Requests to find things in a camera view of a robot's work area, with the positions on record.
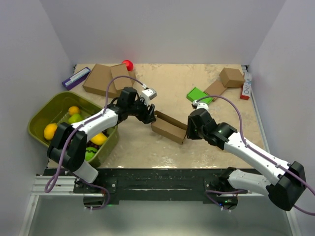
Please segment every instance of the small brown box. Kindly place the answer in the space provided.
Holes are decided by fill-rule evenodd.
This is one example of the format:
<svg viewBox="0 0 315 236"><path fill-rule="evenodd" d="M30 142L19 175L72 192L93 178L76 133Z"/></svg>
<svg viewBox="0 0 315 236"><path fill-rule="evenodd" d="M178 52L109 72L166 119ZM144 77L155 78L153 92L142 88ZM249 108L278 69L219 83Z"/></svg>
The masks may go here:
<svg viewBox="0 0 315 236"><path fill-rule="evenodd" d="M222 82L219 80L215 80L209 87L204 90L204 92L208 95L221 95L227 88L223 86Z"/></svg>
<svg viewBox="0 0 315 236"><path fill-rule="evenodd" d="M220 78L226 88L240 88L245 82L239 69L223 68Z"/></svg>
<svg viewBox="0 0 315 236"><path fill-rule="evenodd" d="M155 111L154 114L157 120L151 123L152 130L182 145L186 139L187 125L162 112Z"/></svg>
<svg viewBox="0 0 315 236"><path fill-rule="evenodd" d="M86 78L85 82L83 83L83 88L86 92L94 93L101 96L106 96L106 90L108 83L113 79L113 75L129 75L133 78L136 78L136 74L134 71L127 71L126 65L121 64L116 66L106 66L101 64L96 64L92 71L89 73L89 76ZM129 78L119 78L115 81L120 81L119 83L115 84L115 81L110 85L108 91L108 97L115 98L120 95L121 88L124 87L132 87L134 84L134 80Z"/></svg>

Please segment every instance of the green box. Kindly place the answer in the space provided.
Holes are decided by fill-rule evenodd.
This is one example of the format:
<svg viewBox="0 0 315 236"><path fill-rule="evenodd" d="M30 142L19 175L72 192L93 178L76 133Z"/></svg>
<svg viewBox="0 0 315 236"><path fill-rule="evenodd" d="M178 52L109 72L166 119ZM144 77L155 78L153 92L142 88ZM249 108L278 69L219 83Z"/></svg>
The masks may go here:
<svg viewBox="0 0 315 236"><path fill-rule="evenodd" d="M201 91L200 89L198 89L197 87L194 87L186 96L186 98L190 101L193 102L194 100L198 100L202 97L208 96L208 94L204 93L203 91ZM211 97L206 98L201 100L201 102L204 102L206 104L209 104L213 99Z"/></svg>
<svg viewBox="0 0 315 236"><path fill-rule="evenodd" d="M44 129L50 123L67 122L70 115L69 107L80 108L84 119L96 114L102 108L73 92L61 92L54 96L40 111L29 121L29 134L47 148L50 141L44 138ZM99 148L95 156L88 161L94 168L98 168L109 156L119 140L117 126L107 129L109 135L106 142Z"/></svg>

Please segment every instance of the olive green plastic tub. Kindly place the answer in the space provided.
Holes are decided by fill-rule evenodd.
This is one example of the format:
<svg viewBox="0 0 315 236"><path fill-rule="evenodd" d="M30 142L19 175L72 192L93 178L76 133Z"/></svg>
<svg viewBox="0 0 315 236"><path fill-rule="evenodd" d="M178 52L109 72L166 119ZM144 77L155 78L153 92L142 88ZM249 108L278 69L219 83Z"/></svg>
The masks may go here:
<svg viewBox="0 0 315 236"><path fill-rule="evenodd" d="M80 108L84 119L99 112L102 108L83 97L66 91L54 96L40 111L30 120L28 125L29 134L46 147L50 141L44 138L44 129L50 123L68 122L70 117L69 107L77 106ZM95 156L88 162L98 168L112 152L119 140L117 126L107 129L108 139L99 148Z"/></svg>

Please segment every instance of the beige table surface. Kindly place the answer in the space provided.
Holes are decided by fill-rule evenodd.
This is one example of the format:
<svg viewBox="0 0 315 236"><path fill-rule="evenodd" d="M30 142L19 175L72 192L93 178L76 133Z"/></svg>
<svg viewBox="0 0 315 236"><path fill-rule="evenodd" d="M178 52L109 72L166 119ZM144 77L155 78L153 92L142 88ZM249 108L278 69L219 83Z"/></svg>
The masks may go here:
<svg viewBox="0 0 315 236"><path fill-rule="evenodd" d="M78 64L75 72L84 67L93 68L94 64ZM167 115L187 123L188 115L193 111L186 94L194 87L207 88L224 67L237 68L231 64L135 64L136 77L148 87L157 91L152 101L159 110ZM82 84L71 90L78 95L104 106L105 97L87 93ZM250 100L242 100L240 88L228 88L223 96L230 99L239 108L244 124L244 134L256 145L263 147L258 122ZM217 123L227 122L239 129L236 112L224 100L218 99L209 104L209 112ZM240 158L210 146L204 140L185 140L179 145L151 130L134 117L119 124L120 140L103 168L250 168ZM55 168L54 162L48 164Z"/></svg>

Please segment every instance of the red apple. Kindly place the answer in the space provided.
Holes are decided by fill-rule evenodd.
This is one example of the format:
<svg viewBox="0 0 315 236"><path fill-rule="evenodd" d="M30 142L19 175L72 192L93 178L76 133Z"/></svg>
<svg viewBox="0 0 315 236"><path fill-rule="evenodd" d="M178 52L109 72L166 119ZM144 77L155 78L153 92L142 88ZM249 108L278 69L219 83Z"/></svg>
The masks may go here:
<svg viewBox="0 0 315 236"><path fill-rule="evenodd" d="M132 71L133 70L133 64L129 60L124 60L122 63L126 64L127 70Z"/></svg>

